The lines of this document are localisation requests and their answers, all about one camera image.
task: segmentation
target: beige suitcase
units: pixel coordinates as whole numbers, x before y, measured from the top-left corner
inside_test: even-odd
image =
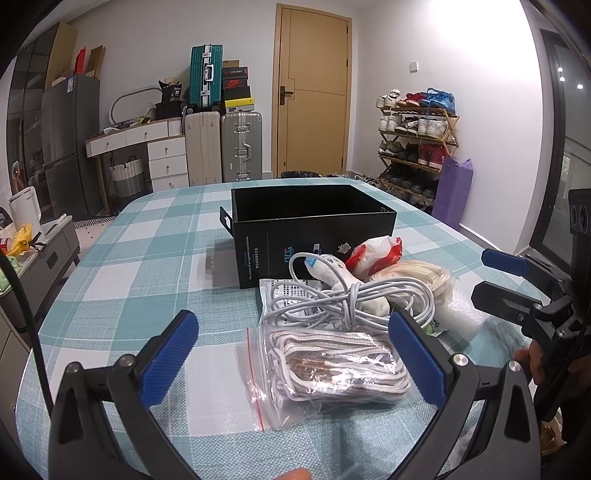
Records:
[[[189,186],[222,182],[220,114],[191,113],[185,117]]]

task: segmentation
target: blue gripper pad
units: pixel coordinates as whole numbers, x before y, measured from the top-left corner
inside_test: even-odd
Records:
[[[163,401],[198,336],[199,321],[187,312],[142,375],[139,397],[146,408]]]
[[[523,257],[506,254],[490,248],[482,252],[482,263],[487,267],[507,272],[518,277],[525,277],[530,271],[527,260]]]
[[[398,312],[390,315],[388,335],[425,401],[441,410],[447,399],[445,373],[429,349]]]

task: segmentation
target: silver suitcase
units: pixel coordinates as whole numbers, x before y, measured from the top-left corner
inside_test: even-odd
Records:
[[[222,182],[220,114],[191,113],[185,117],[189,186]]]
[[[223,181],[262,179],[262,117],[257,112],[222,117]]]

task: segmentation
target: checkered tablecloth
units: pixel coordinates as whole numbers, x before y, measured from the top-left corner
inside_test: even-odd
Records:
[[[239,186],[310,183],[352,183],[394,207],[398,212],[394,233],[402,238],[403,258],[448,268],[468,295],[475,284],[488,280],[541,297],[522,279],[484,267],[482,249],[463,235],[365,183],[301,179]],[[123,353],[138,352],[180,309],[192,310],[200,320],[199,340],[191,354],[215,345],[222,345],[223,351],[242,340],[245,328],[257,324],[257,291],[238,288],[233,240],[219,223],[220,205],[231,210],[230,189],[235,186],[218,184],[145,196],[131,203],[104,231],[63,287],[40,330],[54,395],[69,362],[102,367]],[[450,333],[441,338],[477,364],[496,366],[504,364],[525,340],[516,326],[493,317],[471,343]],[[216,359],[211,360],[206,368],[217,368]],[[328,408],[281,432],[211,434],[197,411],[204,407],[195,408],[193,387],[188,387],[199,368],[203,365],[187,361],[152,413],[204,480],[269,480],[302,466],[312,471],[314,480],[383,480],[434,414],[434,408],[422,401],[405,400],[392,408],[379,404],[338,411]],[[210,388],[223,397],[222,379]],[[128,462],[143,470],[113,405],[106,408]],[[225,405],[212,401],[207,408],[223,415]],[[17,426],[24,455],[47,478],[50,424],[32,357],[18,396]]]

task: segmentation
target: red and white plastic bag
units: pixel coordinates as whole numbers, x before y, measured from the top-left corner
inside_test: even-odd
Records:
[[[380,270],[394,265],[402,258],[402,239],[378,236],[353,249],[345,262],[347,270],[360,280],[366,280]]]

